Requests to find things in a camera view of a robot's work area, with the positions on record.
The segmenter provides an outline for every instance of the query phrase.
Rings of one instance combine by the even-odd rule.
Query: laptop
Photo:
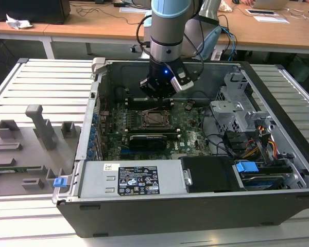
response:
[[[288,2],[289,0],[256,0],[252,8],[279,10],[284,8]]]

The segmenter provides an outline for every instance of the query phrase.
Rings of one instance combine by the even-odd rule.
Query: blue release tab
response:
[[[253,161],[240,161],[236,164],[238,172],[258,172],[259,169]]]
[[[54,188],[66,188],[67,187],[67,178],[55,178]]]

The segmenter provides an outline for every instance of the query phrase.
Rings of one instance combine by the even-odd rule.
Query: desk leg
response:
[[[55,59],[52,38],[44,36],[42,38],[42,44],[43,44],[43,48],[45,49],[47,59]]]
[[[91,48],[91,43],[86,43],[86,50],[87,50],[87,54],[91,55],[92,53],[92,48]]]

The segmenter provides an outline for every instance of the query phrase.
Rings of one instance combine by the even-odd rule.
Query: person's hand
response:
[[[242,2],[243,2],[243,4],[246,4],[246,5],[248,5],[248,6],[251,6],[251,5],[253,5],[254,4],[254,0],[242,0]]]

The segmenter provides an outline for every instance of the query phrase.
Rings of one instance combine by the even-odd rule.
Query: power supply label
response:
[[[157,167],[119,167],[118,194],[120,196],[160,194]]]

